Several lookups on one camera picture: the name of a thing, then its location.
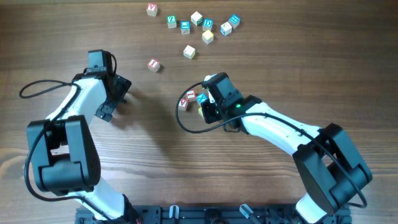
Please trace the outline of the blue X letter block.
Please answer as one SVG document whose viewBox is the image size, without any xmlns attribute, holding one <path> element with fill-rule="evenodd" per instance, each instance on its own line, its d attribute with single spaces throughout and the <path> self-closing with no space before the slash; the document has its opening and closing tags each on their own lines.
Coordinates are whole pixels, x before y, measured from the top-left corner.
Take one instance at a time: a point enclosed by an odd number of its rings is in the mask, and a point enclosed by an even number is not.
<svg viewBox="0 0 398 224">
<path fill-rule="evenodd" d="M 201 104 L 203 102 L 205 102 L 208 99 L 207 95 L 205 93 L 200 93 L 197 95 L 196 100 L 199 106 L 201 106 Z"/>
</svg>

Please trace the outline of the red I block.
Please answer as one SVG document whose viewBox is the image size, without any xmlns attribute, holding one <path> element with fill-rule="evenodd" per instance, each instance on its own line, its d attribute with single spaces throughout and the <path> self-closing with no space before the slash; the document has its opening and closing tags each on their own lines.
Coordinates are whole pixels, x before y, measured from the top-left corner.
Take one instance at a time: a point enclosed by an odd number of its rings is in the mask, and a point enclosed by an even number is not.
<svg viewBox="0 0 398 224">
<path fill-rule="evenodd" d="M 153 72 L 158 72 L 158 70 L 161 67 L 161 64 L 158 60 L 152 58 L 148 63 L 147 63 L 148 69 L 153 71 Z"/>
<path fill-rule="evenodd" d="M 194 102 L 197 100 L 197 94 L 195 90 L 189 90 L 185 94 L 188 102 Z"/>
</svg>

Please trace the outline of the red A letter block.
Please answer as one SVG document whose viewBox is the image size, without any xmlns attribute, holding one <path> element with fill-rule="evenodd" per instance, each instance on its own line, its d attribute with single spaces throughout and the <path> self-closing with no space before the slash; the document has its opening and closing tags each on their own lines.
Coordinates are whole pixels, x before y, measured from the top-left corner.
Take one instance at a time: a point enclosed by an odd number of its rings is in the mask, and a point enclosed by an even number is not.
<svg viewBox="0 0 398 224">
<path fill-rule="evenodd" d="M 182 98 L 182 99 L 178 102 L 178 107 L 177 107 L 177 109 L 178 109 L 178 110 L 181 110 L 181 111 L 186 111 L 187 108 L 188 108 L 188 104 L 189 104 L 188 100 L 185 99 L 185 98 Z"/>
</svg>

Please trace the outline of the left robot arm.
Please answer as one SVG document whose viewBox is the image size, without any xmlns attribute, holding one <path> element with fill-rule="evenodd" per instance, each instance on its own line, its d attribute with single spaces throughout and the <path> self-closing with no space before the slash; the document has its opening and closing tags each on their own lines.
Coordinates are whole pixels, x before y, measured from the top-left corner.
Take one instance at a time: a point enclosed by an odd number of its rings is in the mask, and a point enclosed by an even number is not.
<svg viewBox="0 0 398 224">
<path fill-rule="evenodd" d="M 90 133 L 94 117 L 110 121 L 131 82 L 116 73 L 116 57 L 105 50 L 88 53 L 88 67 L 71 82 L 61 105 L 43 120 L 29 123 L 24 180 L 43 201 L 76 200 L 76 223 L 141 223 L 129 199 L 101 176 L 100 158 Z"/>
</svg>

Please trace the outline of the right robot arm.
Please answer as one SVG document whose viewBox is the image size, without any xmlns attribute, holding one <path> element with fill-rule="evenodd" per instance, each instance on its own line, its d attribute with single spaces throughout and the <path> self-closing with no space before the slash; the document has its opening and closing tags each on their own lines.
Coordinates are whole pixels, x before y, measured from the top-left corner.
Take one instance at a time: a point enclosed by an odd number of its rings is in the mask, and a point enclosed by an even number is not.
<svg viewBox="0 0 398 224">
<path fill-rule="evenodd" d="M 260 137 L 293 157 L 306 194 L 295 211 L 307 223 L 337 213 L 370 183 L 373 175 L 346 131 L 331 123 L 307 125 L 275 110 L 260 98 L 243 97 L 224 73 L 201 84 L 209 98 L 201 104 L 206 123 L 216 121 Z"/>
</svg>

